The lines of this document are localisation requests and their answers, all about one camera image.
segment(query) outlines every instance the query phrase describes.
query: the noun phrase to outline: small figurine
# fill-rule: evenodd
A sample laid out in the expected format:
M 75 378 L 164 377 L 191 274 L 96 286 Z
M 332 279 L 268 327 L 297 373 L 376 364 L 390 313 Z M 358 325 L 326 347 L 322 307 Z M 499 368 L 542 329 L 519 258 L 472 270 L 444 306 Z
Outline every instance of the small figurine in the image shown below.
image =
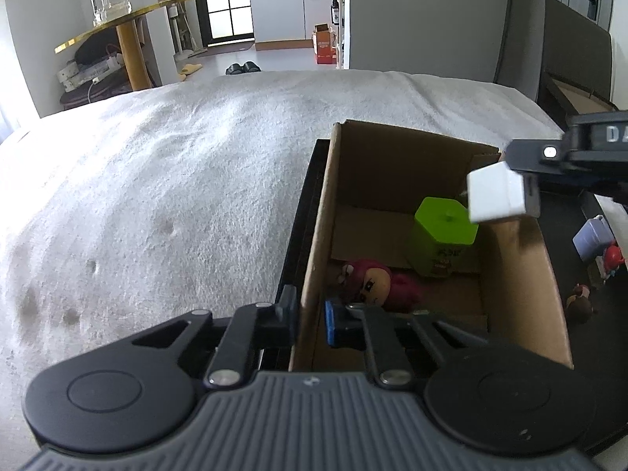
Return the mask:
M 578 283 L 571 295 L 567 298 L 567 306 L 564 309 L 564 317 L 567 324 L 584 324 L 594 313 L 589 294 L 591 291 L 586 285 Z
M 379 305 L 385 311 L 407 313 L 419 304 L 425 288 L 404 274 L 369 259 L 347 262 L 338 276 L 345 303 Z
M 614 276 L 619 266 L 626 263 L 626 259 L 622 255 L 622 251 L 614 242 L 604 252 L 604 272 L 610 276 Z

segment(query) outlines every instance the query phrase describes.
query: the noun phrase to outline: white fluffy blanket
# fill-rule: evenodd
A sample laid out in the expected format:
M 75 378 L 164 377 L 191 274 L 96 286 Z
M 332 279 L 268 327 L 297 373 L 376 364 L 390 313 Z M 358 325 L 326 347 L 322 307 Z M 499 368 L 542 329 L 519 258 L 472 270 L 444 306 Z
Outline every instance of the white fluffy blanket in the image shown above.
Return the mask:
M 503 147 L 560 131 L 517 91 L 367 71 L 193 78 L 59 113 L 0 145 L 0 469 L 50 364 L 196 307 L 272 300 L 308 161 L 334 122 Z

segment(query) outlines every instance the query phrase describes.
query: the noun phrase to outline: brown doll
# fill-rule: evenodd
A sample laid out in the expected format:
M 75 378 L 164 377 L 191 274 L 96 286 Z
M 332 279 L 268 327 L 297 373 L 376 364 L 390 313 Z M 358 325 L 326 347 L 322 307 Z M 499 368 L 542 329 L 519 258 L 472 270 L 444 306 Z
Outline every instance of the brown doll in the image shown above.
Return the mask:
M 567 298 L 564 316 L 567 324 L 584 324 L 595 313 L 589 301 L 590 290 L 586 285 L 578 283 L 572 295 Z
M 425 288 L 404 274 L 369 259 L 347 262 L 338 276 L 345 303 L 379 305 L 385 311 L 407 313 L 420 304 Z

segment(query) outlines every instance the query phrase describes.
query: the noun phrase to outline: white wall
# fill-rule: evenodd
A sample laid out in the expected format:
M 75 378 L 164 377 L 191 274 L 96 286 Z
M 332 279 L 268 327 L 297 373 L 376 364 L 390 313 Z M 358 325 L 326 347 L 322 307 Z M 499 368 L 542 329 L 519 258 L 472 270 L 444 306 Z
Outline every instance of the white wall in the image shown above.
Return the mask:
M 342 53 L 342 68 L 349 69 L 351 66 L 351 0 L 345 0 L 345 46 Z
M 84 32 L 79 0 L 5 0 L 11 36 L 24 80 L 40 117 L 61 111 L 57 71 L 73 57 L 55 47 Z
M 33 104 L 33 99 L 20 68 L 18 55 L 15 53 L 4 0 L 0 0 L 0 58 L 2 59 L 2 78 L 0 79 L 1 142 L 8 136 L 8 134 L 2 133 L 2 117 L 9 125 L 9 131 L 29 125 L 39 119 L 39 114 Z
M 130 1 L 131 7 L 133 7 L 134 10 L 157 3 L 157 0 Z M 91 23 L 93 21 L 91 0 L 80 0 L 79 7 L 82 9 L 84 19 L 86 19 L 88 23 Z M 175 47 L 172 44 L 170 25 L 168 23 L 166 10 L 158 9 L 146 14 L 146 22 L 151 36 L 150 39 L 159 69 L 161 83 L 177 83 L 179 81 L 179 76 L 174 61 Z
M 185 12 L 188 19 L 188 26 L 190 27 L 190 33 L 197 43 L 197 48 L 202 49 L 205 47 L 205 44 L 203 44 L 203 39 L 200 36 L 199 11 L 196 6 L 196 0 L 188 0 L 185 3 Z
M 610 99 L 620 110 L 628 110 L 628 0 L 613 0 L 608 32 L 613 39 Z
M 351 0 L 353 69 L 493 81 L 507 0 Z

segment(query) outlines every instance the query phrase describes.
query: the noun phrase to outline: red box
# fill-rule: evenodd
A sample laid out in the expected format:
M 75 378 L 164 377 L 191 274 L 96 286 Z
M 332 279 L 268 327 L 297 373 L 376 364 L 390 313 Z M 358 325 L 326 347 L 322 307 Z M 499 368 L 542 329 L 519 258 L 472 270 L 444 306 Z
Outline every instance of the red box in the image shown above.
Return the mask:
M 336 48 L 334 46 L 334 33 L 329 29 L 329 25 L 316 25 L 312 34 L 314 43 L 314 55 L 317 64 L 335 64 Z

